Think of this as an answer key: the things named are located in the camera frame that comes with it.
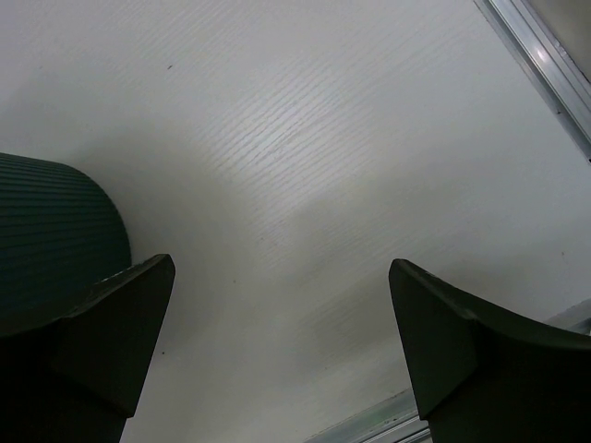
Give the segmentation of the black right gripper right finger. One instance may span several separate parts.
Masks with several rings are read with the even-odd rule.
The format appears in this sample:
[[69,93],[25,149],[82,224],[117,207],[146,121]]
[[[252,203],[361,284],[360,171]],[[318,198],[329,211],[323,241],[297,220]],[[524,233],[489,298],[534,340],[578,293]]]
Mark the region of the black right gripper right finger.
[[433,441],[589,441],[589,337],[494,305],[406,259],[392,262],[389,284]]

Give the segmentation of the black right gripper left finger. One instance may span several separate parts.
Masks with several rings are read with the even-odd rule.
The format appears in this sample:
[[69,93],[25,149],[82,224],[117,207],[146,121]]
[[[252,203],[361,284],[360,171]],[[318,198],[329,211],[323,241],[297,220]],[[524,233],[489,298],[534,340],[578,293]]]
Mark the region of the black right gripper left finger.
[[73,293],[1,307],[1,439],[117,442],[135,415],[175,281],[158,254]]

